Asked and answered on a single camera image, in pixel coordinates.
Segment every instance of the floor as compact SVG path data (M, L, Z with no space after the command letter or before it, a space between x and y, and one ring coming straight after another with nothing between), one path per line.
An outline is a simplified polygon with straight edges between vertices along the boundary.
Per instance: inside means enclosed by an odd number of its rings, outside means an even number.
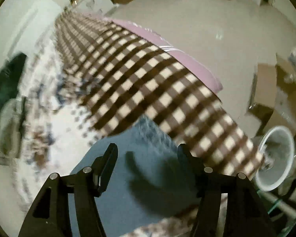
M270 5L252 0L134 0L113 17L159 33L207 66L223 84L224 109L249 137L260 126L246 114L258 62L275 64L296 46L296 28Z

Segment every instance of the brown and white checkered fabric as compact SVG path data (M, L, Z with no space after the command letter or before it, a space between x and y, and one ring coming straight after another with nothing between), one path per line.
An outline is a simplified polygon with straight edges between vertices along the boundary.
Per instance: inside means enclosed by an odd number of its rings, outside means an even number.
M67 81L89 90L80 103L95 129L118 134L145 113L218 172L252 176L259 167L261 153L219 98L174 57L110 21L68 13L55 26Z

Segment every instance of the trash can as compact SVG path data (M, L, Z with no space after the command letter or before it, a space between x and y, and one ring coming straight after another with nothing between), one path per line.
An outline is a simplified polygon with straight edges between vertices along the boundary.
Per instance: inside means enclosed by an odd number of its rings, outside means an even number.
M285 126L275 126L263 136L252 138L264 157L272 161L269 169L259 168L255 182L259 189L271 191L277 188L287 177L295 153L294 138Z

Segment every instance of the blue object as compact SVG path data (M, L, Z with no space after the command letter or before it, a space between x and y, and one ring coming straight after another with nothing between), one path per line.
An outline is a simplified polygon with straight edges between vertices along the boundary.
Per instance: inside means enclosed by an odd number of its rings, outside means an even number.
M91 166L110 143L117 145L118 159L106 192L96 198L107 236L157 223L198 203L178 162L176 144L147 116L123 133L96 142L71 173ZM79 236L73 194L69 213L73 236Z

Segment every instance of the metal pin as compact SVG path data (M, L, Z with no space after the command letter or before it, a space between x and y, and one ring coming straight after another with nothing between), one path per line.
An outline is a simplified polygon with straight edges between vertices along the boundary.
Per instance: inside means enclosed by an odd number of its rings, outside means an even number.
M206 172L206 173L212 173L213 172L213 169L211 168L211 167L206 167L206 168L204 168L204 171Z
M82 169L82 171L84 173L90 173L92 171L92 168L90 168L89 166L86 166L84 169Z
M52 180L56 179L57 177L58 177L58 174L57 173L52 173L50 175L50 179L52 179Z
M245 179L245 178L246 178L246 175L245 175L244 173L239 173L239 174L238 174L238 177L239 177L240 179Z

